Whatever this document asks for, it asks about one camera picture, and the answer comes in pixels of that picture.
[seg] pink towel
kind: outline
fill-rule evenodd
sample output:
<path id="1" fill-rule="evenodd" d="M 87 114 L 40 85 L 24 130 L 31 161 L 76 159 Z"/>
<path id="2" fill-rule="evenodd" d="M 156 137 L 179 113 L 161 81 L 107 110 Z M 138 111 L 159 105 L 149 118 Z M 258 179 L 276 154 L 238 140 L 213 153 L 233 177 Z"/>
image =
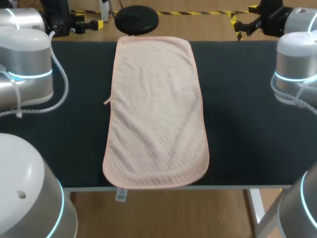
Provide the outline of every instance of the pink towel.
<path id="1" fill-rule="evenodd" d="M 103 171 L 123 188 L 168 188 L 200 179 L 209 151 L 196 63 L 175 37 L 122 37 L 113 66 Z"/>

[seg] towel tag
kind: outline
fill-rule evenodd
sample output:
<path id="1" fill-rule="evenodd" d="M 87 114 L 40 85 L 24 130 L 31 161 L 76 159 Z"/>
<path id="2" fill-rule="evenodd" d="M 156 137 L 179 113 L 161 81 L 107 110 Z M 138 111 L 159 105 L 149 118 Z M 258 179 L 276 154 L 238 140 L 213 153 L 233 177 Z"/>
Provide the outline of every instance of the towel tag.
<path id="1" fill-rule="evenodd" d="M 115 201 L 119 202 L 125 202 L 125 199 L 127 198 L 128 190 L 126 188 L 119 187 L 117 189 L 117 194 L 115 195 Z"/>

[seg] blue led light ring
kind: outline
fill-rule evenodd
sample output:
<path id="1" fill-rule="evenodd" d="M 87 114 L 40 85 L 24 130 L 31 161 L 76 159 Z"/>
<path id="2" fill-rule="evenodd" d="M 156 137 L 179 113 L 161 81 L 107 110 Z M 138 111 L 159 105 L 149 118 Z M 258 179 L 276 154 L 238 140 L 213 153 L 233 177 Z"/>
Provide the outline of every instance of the blue led light ring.
<path id="1" fill-rule="evenodd" d="M 53 229 L 51 230 L 51 232 L 48 234 L 48 236 L 46 238 L 50 238 L 53 235 L 54 231 L 56 230 L 56 228 L 57 228 L 57 226 L 58 226 L 58 224 L 60 222 L 60 219 L 61 219 L 61 216 L 62 216 L 63 210 L 64 210 L 64 190 L 63 190 L 60 182 L 58 180 L 57 180 L 57 182 L 58 182 L 58 184 L 60 186 L 60 190 L 61 190 L 61 194 L 62 194 L 61 195 L 61 208 L 60 208 L 58 219 L 57 219 Z"/>
<path id="2" fill-rule="evenodd" d="M 304 174 L 303 178 L 302 178 L 302 182 L 301 182 L 301 199 L 302 199 L 302 204 L 303 204 L 303 207 L 304 207 L 304 210 L 308 216 L 308 218 L 310 219 L 310 221 L 312 222 L 312 224 L 315 226 L 315 228 L 317 229 L 317 223 L 316 221 L 313 219 L 313 216 L 311 215 L 311 213 L 309 212 L 308 210 L 308 207 L 306 205 L 306 202 L 305 202 L 305 198 L 304 198 L 304 191 L 303 191 L 303 186 L 304 186 L 304 179 L 305 179 L 305 176 L 306 176 L 307 172 Z"/>
<path id="3" fill-rule="evenodd" d="M 312 77 L 309 77 L 309 78 L 302 78 L 302 79 L 292 79 L 292 78 L 286 78 L 286 77 L 283 77 L 283 76 L 280 76 L 278 75 L 277 72 L 275 72 L 275 75 L 276 77 L 280 78 L 280 79 L 283 79 L 285 81 L 290 81 L 290 82 L 306 82 L 306 81 L 315 81 L 317 79 L 317 74 L 312 76 Z"/>
<path id="4" fill-rule="evenodd" d="M 18 74 L 15 74 L 15 73 L 12 73 L 12 72 L 8 72 L 12 77 L 15 77 L 15 78 L 43 78 L 45 76 L 48 76 L 52 73 L 52 69 L 47 72 L 47 73 L 43 73 L 43 74 L 39 74 L 39 75 L 18 75 Z"/>
<path id="5" fill-rule="evenodd" d="M 313 27 L 313 24 L 314 24 L 316 18 L 317 18 L 317 12 L 316 12 L 315 16 L 312 18 L 311 23 L 309 24 L 308 32 L 312 31 L 312 27 Z"/>

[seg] table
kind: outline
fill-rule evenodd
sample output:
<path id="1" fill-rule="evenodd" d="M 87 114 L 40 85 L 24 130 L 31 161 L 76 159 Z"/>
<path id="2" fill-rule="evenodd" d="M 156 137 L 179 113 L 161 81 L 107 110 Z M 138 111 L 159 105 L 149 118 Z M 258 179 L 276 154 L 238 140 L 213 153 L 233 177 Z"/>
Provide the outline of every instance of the table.
<path id="1" fill-rule="evenodd" d="M 317 123 L 309 110 L 275 99 L 270 79 L 276 42 L 191 42 L 191 46 L 204 102 L 210 165 L 200 180 L 185 188 L 292 185 L 316 160 Z M 114 42 L 53 42 L 69 79 L 66 101 L 46 114 L 0 118 L 0 133 L 29 141 L 69 191 L 112 187 L 102 172 L 110 114 L 103 102 L 110 96 L 115 47 Z M 53 98 L 31 108 L 51 106 L 60 99 L 63 80 L 55 65 L 53 78 Z M 249 195 L 254 215 L 261 218 L 259 191 L 251 189 Z"/>

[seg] round black stool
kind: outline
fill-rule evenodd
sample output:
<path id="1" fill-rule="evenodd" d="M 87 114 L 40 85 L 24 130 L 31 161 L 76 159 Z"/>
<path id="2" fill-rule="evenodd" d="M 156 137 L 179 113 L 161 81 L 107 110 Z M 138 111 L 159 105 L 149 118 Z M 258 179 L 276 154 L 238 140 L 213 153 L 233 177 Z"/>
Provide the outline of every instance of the round black stool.
<path id="1" fill-rule="evenodd" d="M 127 35 L 144 35 L 157 28 L 159 16 L 148 6 L 127 6 L 115 15 L 114 24 Z"/>

